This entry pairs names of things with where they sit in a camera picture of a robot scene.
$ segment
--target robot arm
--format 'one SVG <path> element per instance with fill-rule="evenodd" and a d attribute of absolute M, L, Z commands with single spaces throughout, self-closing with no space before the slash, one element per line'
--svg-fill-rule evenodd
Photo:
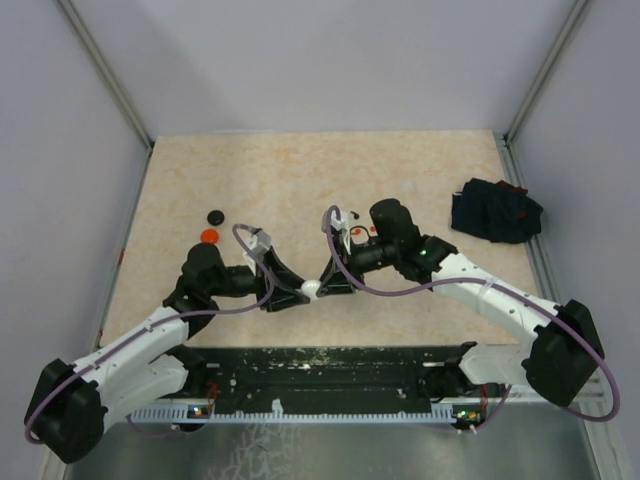
<path fill-rule="evenodd" d="M 364 244 L 351 243 L 349 215 L 341 211 L 341 218 L 332 217 L 330 222 L 325 216 L 323 225 L 330 225 L 333 247 L 351 278 L 332 258 L 319 280 L 304 280 L 282 263 L 270 237 L 261 229 L 252 231 L 248 247 L 267 265 L 269 279 L 251 258 L 246 266 L 226 267 L 215 245 L 194 246 L 175 290 L 148 319 L 71 365 L 55 360 L 43 370 L 25 424 L 64 462 L 77 461 L 114 423 L 134 410 L 165 395 L 202 390 L 205 362 L 182 344 L 218 311 L 212 297 L 255 295 L 263 302 L 263 310 L 276 312 L 368 288 L 364 275 L 388 266 L 422 285 L 465 277 L 464 283 L 440 284 L 432 290 L 462 301 L 520 341 L 517 345 L 471 342 L 460 346 L 455 360 L 439 369 L 445 378 L 458 382 L 450 391 L 468 391 L 469 385 L 486 383 L 527 385 L 550 402 L 567 406 L 595 371 L 594 360 L 533 308 L 562 319 L 602 357 L 589 311 L 580 303 L 572 300 L 562 307 L 509 286 L 473 264 L 453 245 L 421 235 L 409 211 L 395 199 L 371 207 L 378 235 Z M 507 295 L 506 290 L 515 292 L 520 300 Z M 74 375 L 55 401 L 41 407 Z M 444 396 L 431 393 L 431 397 Z"/>

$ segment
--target black cloth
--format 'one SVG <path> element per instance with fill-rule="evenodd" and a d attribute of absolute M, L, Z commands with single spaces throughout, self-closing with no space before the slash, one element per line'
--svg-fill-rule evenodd
<path fill-rule="evenodd" d="M 542 207 L 528 190 L 472 178 L 453 195 L 451 228 L 492 242 L 523 243 L 542 231 Z"/>

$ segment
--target speckled surface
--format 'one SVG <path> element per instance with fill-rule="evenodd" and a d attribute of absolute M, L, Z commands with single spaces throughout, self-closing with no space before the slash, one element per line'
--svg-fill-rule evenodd
<path fill-rule="evenodd" d="M 396 197 L 421 231 L 456 245 L 472 261 L 536 293 L 524 245 L 491 244 L 449 227 L 451 194 L 471 177 L 503 177 L 490 131 L 225 134 L 161 137 L 155 147 L 102 343 L 144 320 L 173 289 L 191 246 L 223 210 L 218 244 L 242 263 L 231 225 L 263 227 L 280 258 L 304 278 L 329 259 L 320 232 L 331 204 L 362 214 Z M 381 289 L 409 285 L 392 269 L 367 275 Z M 221 308 L 254 298 L 221 299 Z M 424 293 L 378 298 L 359 292 L 275 314 L 218 316 L 193 346 L 439 345 L 514 339 L 456 300 Z"/>

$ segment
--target cable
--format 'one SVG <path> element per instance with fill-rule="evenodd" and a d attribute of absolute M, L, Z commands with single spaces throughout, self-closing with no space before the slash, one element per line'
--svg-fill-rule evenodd
<path fill-rule="evenodd" d="M 342 260 L 340 259 L 338 252 L 336 251 L 336 247 L 333 244 L 333 238 L 331 236 L 331 229 L 332 229 L 331 218 L 333 217 L 333 213 L 336 214 L 336 219 L 340 220 L 340 209 L 336 205 L 332 205 L 331 207 L 329 207 L 329 210 L 327 211 L 327 217 L 326 217 L 327 218 L 326 235 L 327 235 L 327 243 L 329 244 L 329 250 L 331 251 L 331 257 L 333 258 L 333 261 L 338 267 L 338 269 L 347 278 L 347 280 L 353 285 L 355 285 L 356 287 L 358 287 L 360 290 L 363 290 L 372 295 L 378 295 L 381 297 L 402 297 L 404 295 L 411 295 L 413 293 L 421 292 L 423 290 L 427 290 L 433 287 L 439 287 L 441 285 L 449 285 L 452 283 L 475 283 L 478 285 L 487 284 L 486 281 L 479 278 L 456 277 L 456 278 L 447 278 L 443 280 L 436 280 L 434 282 L 418 285 L 417 287 L 409 288 L 406 290 L 399 290 L 395 292 L 385 292 L 383 290 L 376 290 L 375 288 L 367 287 L 365 284 L 360 282 L 356 277 L 354 277 L 351 274 L 351 272 L 349 272 L 349 270 L 347 270 L 344 263 L 342 263 Z M 608 422 L 609 420 L 613 419 L 620 411 L 620 390 L 618 389 L 618 383 L 616 382 L 613 372 L 611 371 L 609 366 L 605 363 L 604 359 L 600 357 L 600 355 L 598 355 L 598 352 L 596 352 L 593 349 L 593 347 L 589 345 L 587 341 L 584 340 L 573 328 L 571 328 L 569 325 L 567 325 L 565 322 L 563 322 L 556 316 L 552 315 L 550 312 L 547 312 L 544 308 L 542 308 L 538 304 L 533 303 L 528 298 L 500 284 L 493 283 L 490 285 L 490 287 L 494 288 L 495 290 L 498 290 L 501 293 L 504 293 L 505 295 L 510 296 L 511 298 L 518 300 L 525 306 L 532 308 L 533 310 L 537 311 L 541 315 L 547 317 L 551 322 L 558 325 L 571 338 L 573 338 L 578 343 L 578 345 L 580 345 L 589 354 L 589 356 L 591 356 L 591 358 L 593 358 L 596 364 L 602 369 L 602 372 L 604 373 L 605 377 L 607 377 L 607 381 L 609 382 L 609 387 L 611 388 L 611 396 L 612 396 L 611 410 L 609 411 L 609 413 L 601 417 L 594 417 L 591 415 L 585 415 L 582 412 L 578 412 L 568 407 L 563 407 L 563 409 L 567 413 L 570 413 L 582 420 L 587 420 L 591 422 Z"/>
<path fill-rule="evenodd" d="M 511 393 L 511 385 L 509 385 L 507 389 L 504 391 L 504 395 L 502 395 L 502 398 L 498 402 L 498 405 L 496 405 L 496 408 L 493 410 L 493 412 L 491 412 L 491 414 L 487 417 L 487 419 L 484 422 L 482 422 L 480 425 L 476 427 L 475 429 L 476 432 L 482 430 L 483 428 L 486 428 L 487 425 L 493 422 L 493 420 L 496 418 L 498 413 L 500 413 L 500 410 L 502 410 L 502 408 L 504 407 L 505 403 L 507 403 L 507 398 L 509 398 L 510 393 Z"/>
<path fill-rule="evenodd" d="M 244 240 L 240 238 L 240 235 L 238 234 L 238 230 L 246 230 L 249 233 L 253 234 L 256 232 L 257 229 L 254 227 L 250 227 L 248 225 L 244 225 L 242 223 L 237 223 L 231 228 L 231 232 L 233 233 L 233 237 L 240 244 L 240 247 L 242 247 L 242 249 L 245 252 L 247 252 L 247 255 L 251 257 L 251 259 L 256 263 L 258 268 L 260 268 L 260 270 L 262 270 L 262 272 L 264 273 L 267 283 L 269 284 L 269 288 L 267 290 L 266 295 L 262 297 L 260 300 L 258 300 L 256 303 L 249 305 L 247 307 L 232 308 L 228 310 L 194 310 L 192 312 L 176 313 L 175 315 L 170 315 L 168 317 L 161 318 L 151 323 L 151 325 L 149 326 L 150 329 L 159 327 L 160 325 L 164 325 L 165 323 L 171 322 L 173 320 L 184 319 L 189 317 L 197 317 L 200 315 L 235 315 L 238 313 L 245 313 L 250 310 L 259 308 L 269 300 L 269 298 L 273 294 L 273 291 L 275 290 L 275 279 L 273 278 L 273 275 L 271 271 L 267 268 L 267 266 L 264 263 L 262 263 L 262 260 L 260 260 L 260 258 L 258 258 L 258 256 L 251 251 L 251 249 L 247 246 Z M 73 375 L 67 378 L 64 382 L 58 385 L 51 393 L 49 393 L 49 395 L 47 395 L 45 399 L 35 408 L 31 416 L 29 417 L 29 420 L 27 420 L 27 423 L 25 424 L 24 436 L 27 442 L 32 443 L 34 445 L 42 445 L 44 443 L 42 440 L 39 440 L 36 437 L 34 437 L 31 434 L 31 431 L 33 429 L 33 425 L 35 421 L 42 414 L 45 408 L 47 408 L 49 404 L 60 394 L 60 392 L 62 392 L 65 388 L 67 388 L 69 385 L 71 385 L 74 381 L 76 381 L 83 375 L 86 375 L 87 373 L 89 373 L 94 368 L 99 368 L 101 364 L 109 360 L 109 358 L 111 358 L 117 352 L 119 352 L 124 347 L 131 344 L 132 342 L 134 342 L 136 339 L 140 338 L 142 335 L 146 334 L 148 331 L 149 330 L 146 330 L 146 329 L 138 330 L 136 333 L 124 339 L 121 343 L 111 348 L 108 352 L 106 352 L 104 355 L 99 357 L 95 361 L 94 365 L 88 365 L 83 369 L 81 369 L 80 371 L 75 372 Z M 130 425 L 133 424 L 131 419 L 128 419 L 128 422 Z"/>

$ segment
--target white cable tray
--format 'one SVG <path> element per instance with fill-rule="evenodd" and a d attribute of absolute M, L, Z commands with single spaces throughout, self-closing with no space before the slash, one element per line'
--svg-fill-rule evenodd
<path fill-rule="evenodd" d="M 286 414 L 279 401 L 273 402 L 271 413 L 243 413 L 230 415 L 214 414 L 211 417 L 189 418 L 195 408 L 206 408 L 206 404 L 151 403 L 131 414 L 135 423 L 453 423 L 452 405 L 431 405 L 431 413 L 396 414 Z"/>

